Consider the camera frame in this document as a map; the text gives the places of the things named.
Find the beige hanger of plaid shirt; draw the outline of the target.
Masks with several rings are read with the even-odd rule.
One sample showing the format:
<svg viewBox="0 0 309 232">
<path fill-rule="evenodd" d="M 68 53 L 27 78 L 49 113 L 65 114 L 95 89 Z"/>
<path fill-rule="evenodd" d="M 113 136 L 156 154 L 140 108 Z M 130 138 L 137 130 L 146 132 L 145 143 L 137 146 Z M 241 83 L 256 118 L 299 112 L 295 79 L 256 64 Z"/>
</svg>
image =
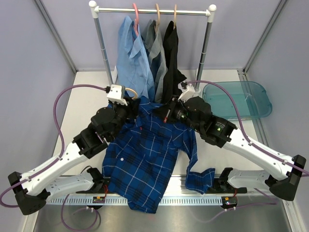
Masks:
<svg viewBox="0 0 309 232">
<path fill-rule="evenodd" d="M 137 99 L 138 98 L 138 94 L 137 94 L 137 92 L 135 90 L 133 90 L 131 88 L 128 88 L 128 87 L 126 87 L 125 90 L 129 91 L 129 92 L 131 92 L 133 94 L 133 97 L 131 97 L 132 99 Z"/>
</svg>

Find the blue plaid shirt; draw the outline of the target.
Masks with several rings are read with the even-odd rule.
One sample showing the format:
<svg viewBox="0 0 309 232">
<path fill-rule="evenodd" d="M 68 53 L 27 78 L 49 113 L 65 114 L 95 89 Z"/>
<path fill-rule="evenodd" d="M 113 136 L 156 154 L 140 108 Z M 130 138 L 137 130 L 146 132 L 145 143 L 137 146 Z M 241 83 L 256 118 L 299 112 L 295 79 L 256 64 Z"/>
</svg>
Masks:
<svg viewBox="0 0 309 232">
<path fill-rule="evenodd" d="M 168 124 L 153 114 L 159 103 L 140 98 L 137 119 L 126 122 L 106 149 L 102 175 L 109 191 L 128 200 L 132 210 L 154 214 L 172 176 L 178 152 L 189 158 L 185 186 L 204 194 L 214 183 L 214 168 L 191 169 L 198 161 L 195 131 L 182 123 Z"/>
</svg>

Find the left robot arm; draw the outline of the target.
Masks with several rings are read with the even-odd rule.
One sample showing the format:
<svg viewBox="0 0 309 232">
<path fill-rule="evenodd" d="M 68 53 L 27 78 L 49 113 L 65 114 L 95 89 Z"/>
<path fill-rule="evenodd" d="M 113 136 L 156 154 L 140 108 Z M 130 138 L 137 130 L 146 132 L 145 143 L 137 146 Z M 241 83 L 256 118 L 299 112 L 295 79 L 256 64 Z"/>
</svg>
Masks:
<svg viewBox="0 0 309 232">
<path fill-rule="evenodd" d="M 23 215 L 42 209 L 48 201 L 71 193 L 98 193 L 104 178 L 97 168 L 62 178 L 69 169 L 93 158 L 105 150 L 120 133 L 123 125 L 135 119 L 140 99 L 124 97 L 123 103 L 109 101 L 109 107 L 99 109 L 65 150 L 26 173 L 13 172 L 8 176 L 18 208 Z"/>
</svg>

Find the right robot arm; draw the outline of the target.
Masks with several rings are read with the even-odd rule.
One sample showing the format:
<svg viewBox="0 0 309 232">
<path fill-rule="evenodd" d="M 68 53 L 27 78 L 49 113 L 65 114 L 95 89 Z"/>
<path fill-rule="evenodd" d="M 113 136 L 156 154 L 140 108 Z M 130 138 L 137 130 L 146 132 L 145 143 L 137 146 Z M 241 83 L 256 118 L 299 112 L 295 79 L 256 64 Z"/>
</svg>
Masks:
<svg viewBox="0 0 309 232">
<path fill-rule="evenodd" d="M 211 106 L 200 97 L 186 101 L 173 98 L 154 110 L 165 123 L 183 123 L 199 133 L 206 143 L 233 151 L 261 167 L 261 170 L 225 168 L 219 178 L 219 188 L 269 190 L 276 197 L 293 201 L 305 167 L 306 159 L 281 154 L 251 138 L 232 122 L 212 114 Z"/>
</svg>

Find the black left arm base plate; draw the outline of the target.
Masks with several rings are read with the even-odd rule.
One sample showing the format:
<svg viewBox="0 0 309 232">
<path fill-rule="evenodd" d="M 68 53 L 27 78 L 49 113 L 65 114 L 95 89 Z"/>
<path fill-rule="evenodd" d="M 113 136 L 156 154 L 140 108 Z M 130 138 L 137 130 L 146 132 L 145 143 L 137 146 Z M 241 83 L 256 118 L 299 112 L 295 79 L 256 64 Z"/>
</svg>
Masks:
<svg viewBox="0 0 309 232">
<path fill-rule="evenodd" d="M 102 184 L 94 185 L 89 190 L 83 190 L 76 192 L 77 194 L 99 194 L 99 193 L 109 193 L 109 185 L 110 185 L 111 179 L 105 178 Z"/>
</svg>

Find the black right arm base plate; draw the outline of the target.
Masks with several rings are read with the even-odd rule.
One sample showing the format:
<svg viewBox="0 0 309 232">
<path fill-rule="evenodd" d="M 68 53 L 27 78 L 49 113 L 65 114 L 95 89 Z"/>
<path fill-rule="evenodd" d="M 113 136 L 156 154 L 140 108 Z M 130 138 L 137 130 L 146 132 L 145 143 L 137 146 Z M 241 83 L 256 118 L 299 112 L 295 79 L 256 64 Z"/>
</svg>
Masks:
<svg viewBox="0 0 309 232">
<path fill-rule="evenodd" d="M 245 194 L 247 193 L 246 188 L 234 188 L 226 181 L 220 181 L 219 178 L 214 179 L 214 183 L 208 188 L 206 194 Z"/>
</svg>

